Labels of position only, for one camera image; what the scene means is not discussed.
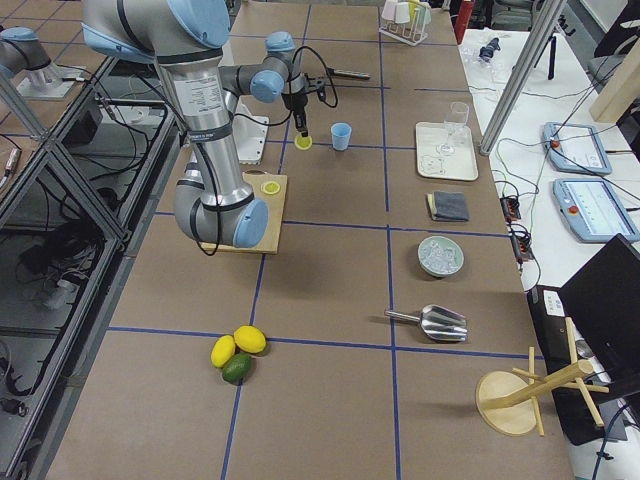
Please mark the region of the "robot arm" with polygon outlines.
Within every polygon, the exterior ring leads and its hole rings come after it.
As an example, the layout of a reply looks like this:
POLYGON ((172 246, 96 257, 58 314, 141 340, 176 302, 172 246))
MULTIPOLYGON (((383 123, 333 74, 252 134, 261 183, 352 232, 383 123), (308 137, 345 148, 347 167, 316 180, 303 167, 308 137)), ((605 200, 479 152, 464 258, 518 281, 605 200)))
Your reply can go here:
POLYGON ((282 99, 305 130, 307 84, 291 35, 269 35, 259 64, 223 67, 231 30, 223 1, 86 1, 82 28, 92 49, 156 68, 197 161, 176 186, 180 229, 201 243, 256 246, 269 210, 243 179, 233 116, 243 95, 282 99))
POLYGON ((1 74, 12 79, 22 71, 36 72, 52 63, 35 32, 28 27, 1 31, 1 74))

